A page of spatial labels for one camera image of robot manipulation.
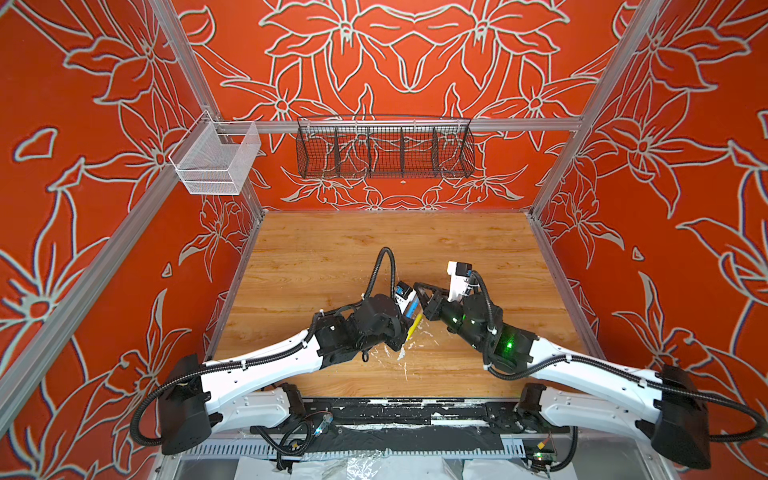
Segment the yellow marker pen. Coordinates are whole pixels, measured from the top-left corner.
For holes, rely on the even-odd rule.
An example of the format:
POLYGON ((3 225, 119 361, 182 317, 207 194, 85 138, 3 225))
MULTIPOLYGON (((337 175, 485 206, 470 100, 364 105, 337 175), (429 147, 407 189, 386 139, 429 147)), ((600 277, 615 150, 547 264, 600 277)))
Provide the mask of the yellow marker pen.
POLYGON ((414 333, 418 329, 418 327, 419 327, 420 323, 422 322, 423 318, 424 318, 423 313, 419 313, 416 316, 416 319, 414 320, 413 324, 411 325, 411 327, 409 328, 409 330, 407 332, 406 341, 410 340, 413 337, 414 333))

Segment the blue marker pen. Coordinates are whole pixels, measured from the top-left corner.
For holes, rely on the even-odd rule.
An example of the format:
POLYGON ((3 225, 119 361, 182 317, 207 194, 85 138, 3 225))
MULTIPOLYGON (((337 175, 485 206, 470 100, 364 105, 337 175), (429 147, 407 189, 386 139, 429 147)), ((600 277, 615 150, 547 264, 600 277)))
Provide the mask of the blue marker pen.
POLYGON ((410 320, 415 320, 420 308, 420 302, 418 299, 414 299, 405 311, 405 316, 410 320))

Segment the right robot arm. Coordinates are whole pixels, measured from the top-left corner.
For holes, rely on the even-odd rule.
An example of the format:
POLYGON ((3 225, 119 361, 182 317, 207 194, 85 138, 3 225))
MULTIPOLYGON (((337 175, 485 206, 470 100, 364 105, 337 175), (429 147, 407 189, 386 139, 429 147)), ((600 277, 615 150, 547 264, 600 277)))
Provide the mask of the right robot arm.
POLYGON ((492 376, 529 381, 519 399, 520 416, 644 439, 662 457, 698 470, 710 468, 711 444, 766 434, 762 414, 699 391, 678 367, 654 371, 613 364, 505 323, 483 287, 473 284, 457 298, 430 284, 418 283, 414 290, 425 318, 443 322, 478 351, 492 376))

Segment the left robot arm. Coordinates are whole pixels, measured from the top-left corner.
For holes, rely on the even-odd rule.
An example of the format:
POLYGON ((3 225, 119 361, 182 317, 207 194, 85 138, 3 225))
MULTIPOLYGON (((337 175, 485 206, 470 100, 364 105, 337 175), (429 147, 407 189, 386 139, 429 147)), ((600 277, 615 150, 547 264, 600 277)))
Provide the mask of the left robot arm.
POLYGON ((380 344, 400 350, 413 324, 406 315, 409 304, 399 294, 376 294, 317 312, 308 328, 249 354, 205 363, 188 355, 138 405, 129 435, 140 446, 174 455, 214 433, 275 428, 302 416, 301 395, 284 380, 366 356, 380 344))

